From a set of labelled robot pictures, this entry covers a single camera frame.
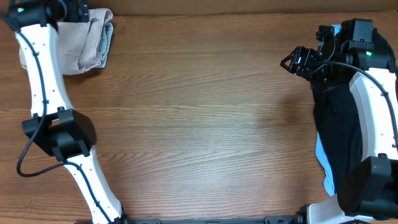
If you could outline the beige khaki shorts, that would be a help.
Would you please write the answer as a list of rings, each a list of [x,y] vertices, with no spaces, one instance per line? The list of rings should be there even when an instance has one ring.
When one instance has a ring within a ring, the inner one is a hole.
[[[103,26],[113,18],[110,9],[89,9],[88,22],[65,22],[67,9],[57,1],[16,4],[10,10],[20,62],[33,84],[99,68],[98,47]]]

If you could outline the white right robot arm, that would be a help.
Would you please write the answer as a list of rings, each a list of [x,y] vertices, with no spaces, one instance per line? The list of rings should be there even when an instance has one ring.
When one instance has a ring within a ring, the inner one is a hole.
[[[343,85],[355,101],[362,158],[328,200],[304,206],[294,223],[366,223],[397,218],[396,65],[388,47],[344,41],[327,59],[296,47],[280,65],[331,93]]]

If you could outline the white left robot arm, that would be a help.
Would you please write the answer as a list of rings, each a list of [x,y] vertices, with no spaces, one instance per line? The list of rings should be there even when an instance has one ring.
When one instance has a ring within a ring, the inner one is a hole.
[[[32,95],[31,118],[22,122],[29,141],[16,171],[36,144],[57,164],[31,177],[64,167],[75,179],[91,213],[92,223],[129,223],[121,202],[110,189],[96,153],[96,131],[89,117],[74,110],[67,95],[58,59],[58,21],[89,20],[88,1],[11,1],[1,19],[15,32],[27,63]]]

